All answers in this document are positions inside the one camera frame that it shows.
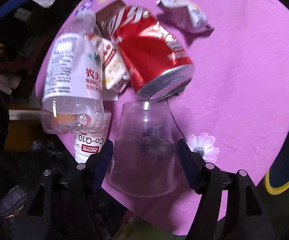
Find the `white supplement bottle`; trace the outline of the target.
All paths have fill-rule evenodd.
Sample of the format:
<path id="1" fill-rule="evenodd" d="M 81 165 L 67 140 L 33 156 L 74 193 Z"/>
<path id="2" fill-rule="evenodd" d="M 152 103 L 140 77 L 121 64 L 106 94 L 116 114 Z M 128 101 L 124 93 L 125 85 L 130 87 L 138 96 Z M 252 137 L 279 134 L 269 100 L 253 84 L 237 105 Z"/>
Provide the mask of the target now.
<path id="1" fill-rule="evenodd" d="M 108 135 L 112 113 L 104 110 L 103 124 L 100 130 L 91 133 L 80 133 L 74 137 L 75 160 L 86 163 L 90 155 L 100 153 Z"/>

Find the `clear plastic cup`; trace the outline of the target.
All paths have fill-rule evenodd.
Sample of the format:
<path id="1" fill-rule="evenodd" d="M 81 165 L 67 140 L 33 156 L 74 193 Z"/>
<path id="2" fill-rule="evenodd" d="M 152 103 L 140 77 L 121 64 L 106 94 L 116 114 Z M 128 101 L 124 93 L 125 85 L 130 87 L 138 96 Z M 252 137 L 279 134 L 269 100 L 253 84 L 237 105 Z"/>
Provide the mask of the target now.
<path id="1" fill-rule="evenodd" d="M 134 101 L 122 107 L 107 183 L 135 197 L 158 197 L 177 185 L 171 110 L 163 102 Z"/>

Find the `clear plastic water bottle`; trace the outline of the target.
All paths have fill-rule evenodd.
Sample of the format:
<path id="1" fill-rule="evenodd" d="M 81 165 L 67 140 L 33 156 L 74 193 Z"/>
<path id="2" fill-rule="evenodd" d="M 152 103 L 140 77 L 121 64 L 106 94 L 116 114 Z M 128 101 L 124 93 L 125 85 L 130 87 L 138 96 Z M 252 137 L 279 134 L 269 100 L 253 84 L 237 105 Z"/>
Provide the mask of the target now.
<path id="1" fill-rule="evenodd" d="M 54 41 L 42 98 L 50 134 L 98 131 L 104 120 L 103 39 L 90 10 L 79 12 Z"/>

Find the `red white carton box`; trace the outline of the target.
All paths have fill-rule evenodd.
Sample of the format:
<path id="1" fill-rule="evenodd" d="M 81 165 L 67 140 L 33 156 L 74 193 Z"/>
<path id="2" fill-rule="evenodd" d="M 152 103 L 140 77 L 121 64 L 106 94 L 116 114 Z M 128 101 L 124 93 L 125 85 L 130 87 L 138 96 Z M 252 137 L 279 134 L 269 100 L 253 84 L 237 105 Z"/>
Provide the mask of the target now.
<path id="1" fill-rule="evenodd" d="M 129 74 L 117 46 L 99 35 L 91 35 L 90 40 L 99 48 L 102 60 L 103 100 L 118 101 L 128 86 Z"/>

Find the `red soda can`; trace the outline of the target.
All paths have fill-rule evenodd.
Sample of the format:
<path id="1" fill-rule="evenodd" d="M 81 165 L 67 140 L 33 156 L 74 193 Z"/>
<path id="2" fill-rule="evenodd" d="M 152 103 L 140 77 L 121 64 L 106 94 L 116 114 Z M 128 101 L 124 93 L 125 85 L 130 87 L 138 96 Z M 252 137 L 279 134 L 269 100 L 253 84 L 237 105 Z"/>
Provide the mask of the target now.
<path id="1" fill-rule="evenodd" d="M 139 100 L 168 98 L 192 81 L 193 61 L 146 8 L 121 7 L 111 16 L 107 31 L 120 51 Z"/>

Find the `brown plastic food tray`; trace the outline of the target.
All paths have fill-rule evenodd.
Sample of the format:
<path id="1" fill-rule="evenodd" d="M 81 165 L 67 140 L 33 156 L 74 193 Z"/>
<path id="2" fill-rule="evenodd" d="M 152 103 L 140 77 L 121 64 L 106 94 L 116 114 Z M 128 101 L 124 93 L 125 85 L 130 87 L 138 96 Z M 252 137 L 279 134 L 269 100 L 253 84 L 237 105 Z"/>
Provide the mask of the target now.
<path id="1" fill-rule="evenodd" d="M 111 17 L 117 10 L 124 6 L 126 6 L 126 3 L 124 3 L 123 0 L 115 0 L 96 13 L 96 24 L 104 38 L 109 38 L 107 25 Z"/>

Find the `white snack wrapper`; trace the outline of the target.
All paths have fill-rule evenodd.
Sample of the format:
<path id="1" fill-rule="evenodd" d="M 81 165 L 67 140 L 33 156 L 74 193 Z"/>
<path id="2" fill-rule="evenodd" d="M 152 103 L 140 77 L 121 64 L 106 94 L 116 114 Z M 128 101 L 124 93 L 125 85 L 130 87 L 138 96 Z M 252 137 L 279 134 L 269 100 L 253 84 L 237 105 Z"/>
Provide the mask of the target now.
<path id="1" fill-rule="evenodd" d="M 156 5 L 182 31 L 200 34 L 215 29 L 200 7 L 189 0 L 157 0 Z"/>

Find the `pink floral tablecloth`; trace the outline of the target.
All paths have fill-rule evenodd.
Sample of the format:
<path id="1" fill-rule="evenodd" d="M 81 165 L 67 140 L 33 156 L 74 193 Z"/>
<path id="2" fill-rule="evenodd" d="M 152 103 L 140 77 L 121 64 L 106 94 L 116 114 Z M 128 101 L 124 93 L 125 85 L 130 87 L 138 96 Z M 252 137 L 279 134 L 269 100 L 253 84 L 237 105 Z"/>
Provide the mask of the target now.
<path id="1" fill-rule="evenodd" d="M 82 0 L 99 11 L 114 0 Z M 161 11 L 157 0 L 123 0 Z M 165 23 L 195 65 L 192 82 L 168 98 L 174 140 L 203 141 L 222 170 L 244 169 L 255 184 L 289 131 L 289 10 L 279 0 L 190 0 L 215 26 L 188 37 Z"/>

